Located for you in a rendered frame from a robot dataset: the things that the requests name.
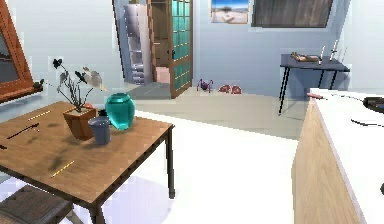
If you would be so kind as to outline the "light wood white counter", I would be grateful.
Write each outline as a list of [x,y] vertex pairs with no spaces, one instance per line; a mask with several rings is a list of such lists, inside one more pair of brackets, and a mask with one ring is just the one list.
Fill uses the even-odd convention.
[[384,114],[312,88],[291,177],[294,224],[384,224]]

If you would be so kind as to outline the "purple toy on floor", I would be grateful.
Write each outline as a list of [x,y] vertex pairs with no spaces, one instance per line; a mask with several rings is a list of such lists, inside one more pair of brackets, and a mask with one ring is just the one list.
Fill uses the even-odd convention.
[[200,79],[197,83],[197,90],[211,91],[211,86],[214,84],[212,80],[205,82],[203,79]]

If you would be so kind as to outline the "brown framed window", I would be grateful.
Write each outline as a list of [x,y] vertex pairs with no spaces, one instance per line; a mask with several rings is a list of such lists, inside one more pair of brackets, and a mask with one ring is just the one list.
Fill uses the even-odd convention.
[[0,104],[42,91],[32,79],[6,0],[0,0]]

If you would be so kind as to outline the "yellow pencil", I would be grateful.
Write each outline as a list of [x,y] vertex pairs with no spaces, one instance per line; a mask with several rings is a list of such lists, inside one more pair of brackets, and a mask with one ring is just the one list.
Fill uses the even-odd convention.
[[62,168],[60,168],[59,170],[57,170],[56,172],[54,172],[50,177],[51,178],[54,178],[56,177],[58,174],[60,174],[61,172],[63,172],[64,170],[66,170],[68,167],[70,167],[75,161],[71,161],[69,162],[68,164],[66,164],[65,166],[63,166]]
[[28,121],[32,121],[32,120],[34,120],[34,119],[36,119],[36,118],[39,118],[39,117],[41,117],[41,116],[44,116],[44,115],[46,115],[46,114],[50,113],[50,112],[51,112],[51,111],[50,111],[50,110],[48,110],[48,111],[45,111],[45,112],[43,112],[43,113],[40,113],[40,114],[38,114],[38,115],[35,115],[35,116],[33,116],[33,117],[29,118],[29,119],[28,119]]

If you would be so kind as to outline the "silver grey shelf unit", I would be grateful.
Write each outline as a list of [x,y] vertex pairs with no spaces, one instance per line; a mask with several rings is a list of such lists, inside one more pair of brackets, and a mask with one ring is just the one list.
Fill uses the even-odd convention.
[[128,4],[124,7],[132,82],[147,85],[152,82],[150,36],[147,7]]

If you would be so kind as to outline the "dark blue side table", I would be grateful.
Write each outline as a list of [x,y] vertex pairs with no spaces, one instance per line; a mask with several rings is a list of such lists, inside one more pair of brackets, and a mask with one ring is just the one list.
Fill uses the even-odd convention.
[[336,59],[330,60],[329,56],[325,56],[324,60],[321,63],[318,63],[318,62],[298,62],[291,55],[282,54],[280,67],[284,69],[284,74],[283,74],[283,79],[281,82],[280,93],[279,93],[280,107],[279,107],[278,114],[281,114],[282,112],[291,69],[319,70],[321,72],[321,75],[320,75],[318,85],[321,85],[325,72],[332,72],[333,76],[331,79],[331,84],[329,86],[330,90],[333,89],[333,85],[338,73],[350,71],[350,69],[347,66],[345,66],[343,63],[339,62],[338,60]]

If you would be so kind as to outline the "wooden door with teal panes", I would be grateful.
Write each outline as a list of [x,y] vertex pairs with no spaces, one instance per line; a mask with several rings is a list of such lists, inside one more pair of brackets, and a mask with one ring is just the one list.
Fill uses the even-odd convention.
[[192,0],[167,0],[170,93],[175,99],[192,85],[193,7]]

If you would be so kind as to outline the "potted plant in brown pot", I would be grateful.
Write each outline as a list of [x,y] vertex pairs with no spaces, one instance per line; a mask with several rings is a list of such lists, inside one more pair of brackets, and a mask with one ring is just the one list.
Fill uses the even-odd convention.
[[64,119],[76,139],[87,141],[93,137],[88,121],[96,116],[96,110],[87,104],[87,98],[92,90],[107,91],[107,88],[101,75],[88,67],[84,67],[82,72],[75,71],[76,78],[72,78],[61,59],[54,59],[52,64],[55,69],[63,69],[57,92],[73,106],[63,113]]

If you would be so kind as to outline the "brown wooden dining table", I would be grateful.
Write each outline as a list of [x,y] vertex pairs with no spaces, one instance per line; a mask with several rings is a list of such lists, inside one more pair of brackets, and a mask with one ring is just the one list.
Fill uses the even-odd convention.
[[[171,123],[137,117],[125,131],[113,130],[111,141],[75,139],[63,118],[71,105],[62,101],[0,123],[0,171],[80,205],[93,224],[105,224],[102,205],[156,150],[166,144],[168,194],[175,197]],[[29,118],[51,112],[28,121]],[[27,126],[39,126],[7,137]],[[70,167],[50,176],[68,164]]]

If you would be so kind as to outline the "teal glass vase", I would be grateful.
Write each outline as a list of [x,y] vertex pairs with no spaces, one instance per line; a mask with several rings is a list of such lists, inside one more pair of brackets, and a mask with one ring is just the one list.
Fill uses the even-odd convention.
[[106,101],[105,110],[117,130],[127,130],[133,123],[135,105],[126,93],[112,94]]

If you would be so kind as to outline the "tan tray with items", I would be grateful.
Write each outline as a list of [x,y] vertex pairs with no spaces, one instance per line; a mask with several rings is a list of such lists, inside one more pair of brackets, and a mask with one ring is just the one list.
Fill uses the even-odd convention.
[[305,55],[297,52],[292,52],[290,56],[297,62],[318,62],[320,57],[317,55]]

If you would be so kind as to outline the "black pen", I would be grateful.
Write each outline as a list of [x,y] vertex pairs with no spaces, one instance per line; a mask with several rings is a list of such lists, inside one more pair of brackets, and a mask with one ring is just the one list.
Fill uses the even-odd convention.
[[13,135],[11,135],[11,136],[9,136],[9,137],[7,137],[7,139],[9,140],[9,139],[11,139],[11,138],[13,138],[13,137],[16,137],[17,135],[19,135],[19,134],[21,134],[21,133],[27,131],[27,130],[36,128],[36,127],[38,127],[38,126],[39,126],[39,123],[35,123],[35,124],[30,125],[30,126],[27,126],[27,127],[25,127],[24,129],[20,130],[19,132],[15,133],[15,134],[13,134]]

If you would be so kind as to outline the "black round dish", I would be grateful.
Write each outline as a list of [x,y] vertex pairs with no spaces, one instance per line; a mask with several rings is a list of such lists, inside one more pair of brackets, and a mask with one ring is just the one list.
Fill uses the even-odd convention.
[[383,97],[365,97],[363,105],[372,111],[384,114],[384,98]]

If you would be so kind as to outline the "beach picture on wall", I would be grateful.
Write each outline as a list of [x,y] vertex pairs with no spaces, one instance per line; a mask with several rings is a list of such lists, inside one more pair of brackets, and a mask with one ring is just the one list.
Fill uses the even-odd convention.
[[213,23],[247,24],[249,0],[212,0]]

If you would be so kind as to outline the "dark framed window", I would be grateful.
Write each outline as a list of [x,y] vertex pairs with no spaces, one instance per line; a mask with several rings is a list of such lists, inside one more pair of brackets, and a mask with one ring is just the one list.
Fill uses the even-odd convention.
[[325,28],[333,0],[254,0],[252,27]]

